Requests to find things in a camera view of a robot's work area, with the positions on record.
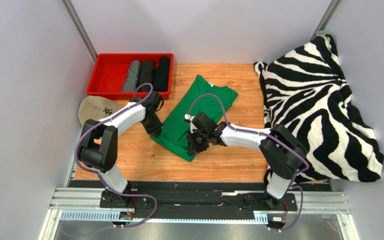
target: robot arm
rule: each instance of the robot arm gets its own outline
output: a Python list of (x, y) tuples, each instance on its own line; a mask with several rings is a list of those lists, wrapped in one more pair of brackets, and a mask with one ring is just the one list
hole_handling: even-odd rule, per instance
[[(151, 136), (158, 137), (162, 132), (163, 124), (156, 115), (161, 102), (162, 105), (164, 104), (161, 95), (153, 91), (149, 98), (137, 105), (139, 100), (139, 98), (131, 99), (123, 109), (99, 121), (89, 119), (82, 128), (81, 135), (97, 123), (110, 119), (109, 122), (98, 126), (85, 136), (80, 143), (78, 157), (85, 165), (99, 172), (104, 182), (119, 193), (124, 192), (128, 181), (115, 164), (118, 156), (118, 137), (138, 122), (142, 123), (146, 132)], [(101, 143), (95, 143), (95, 139), (101, 139)]]
[(197, 116), (186, 115), (185, 121), (190, 124), (190, 132), (186, 134), (190, 156), (205, 151), (210, 144), (241, 146), (262, 152), (273, 171), (266, 192), (275, 202), (282, 199), (287, 192), (302, 161), (278, 146), (272, 139), (258, 133), (274, 136), (302, 158), (308, 153), (303, 144), (282, 125), (264, 129), (239, 127), (234, 124), (229, 127), (226, 122), (215, 123), (202, 112)]

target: wooden platform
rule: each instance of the wooden platform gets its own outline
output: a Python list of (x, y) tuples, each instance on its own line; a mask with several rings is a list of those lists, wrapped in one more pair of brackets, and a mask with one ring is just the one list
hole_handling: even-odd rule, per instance
[[(229, 122), (264, 128), (263, 94), (252, 64), (175, 65), (170, 99), (157, 113), (161, 121), (182, 99), (197, 74), (217, 86), (228, 86), (238, 92), (227, 111)], [(125, 105), (128, 101), (117, 102)], [(116, 164), (128, 180), (203, 182), (261, 182), (268, 166), (261, 152), (237, 146), (210, 145), (207, 151), (188, 162), (150, 139), (141, 123), (136, 123), (119, 138)], [(75, 179), (98, 178), (78, 168)]]

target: zebra print blanket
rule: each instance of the zebra print blanket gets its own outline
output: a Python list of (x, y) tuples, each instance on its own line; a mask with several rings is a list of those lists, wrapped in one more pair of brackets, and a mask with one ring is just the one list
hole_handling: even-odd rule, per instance
[[(351, 104), (335, 41), (321, 35), (273, 63), (254, 64), (263, 91), (266, 128), (282, 124), (309, 149), (310, 169), (296, 182), (374, 182), (384, 156), (374, 131)], [(265, 183), (270, 181), (270, 168)]]

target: beige cap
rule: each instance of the beige cap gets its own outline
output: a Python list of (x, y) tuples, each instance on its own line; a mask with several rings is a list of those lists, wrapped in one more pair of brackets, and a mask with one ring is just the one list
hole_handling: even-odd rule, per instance
[(84, 98), (79, 106), (79, 123), (83, 126), (89, 119), (93, 119), (95, 121), (104, 119), (116, 113), (123, 107), (124, 106), (116, 104), (112, 100), (101, 96), (88, 96)]

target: red plastic tray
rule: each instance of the red plastic tray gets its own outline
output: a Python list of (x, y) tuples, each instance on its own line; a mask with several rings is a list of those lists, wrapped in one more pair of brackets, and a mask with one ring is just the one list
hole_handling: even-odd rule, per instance
[[(93, 73), (87, 87), (87, 94), (101, 96), (107, 99), (132, 99), (133, 92), (122, 92), (129, 66), (134, 60), (141, 63), (144, 60), (160, 64), (160, 58), (166, 56), (170, 59), (170, 72), (168, 75), (168, 91), (159, 92), (162, 98), (169, 99), (172, 88), (173, 54), (171, 53), (101, 53), (97, 56)], [(136, 97), (146, 96), (146, 92), (138, 92)]]

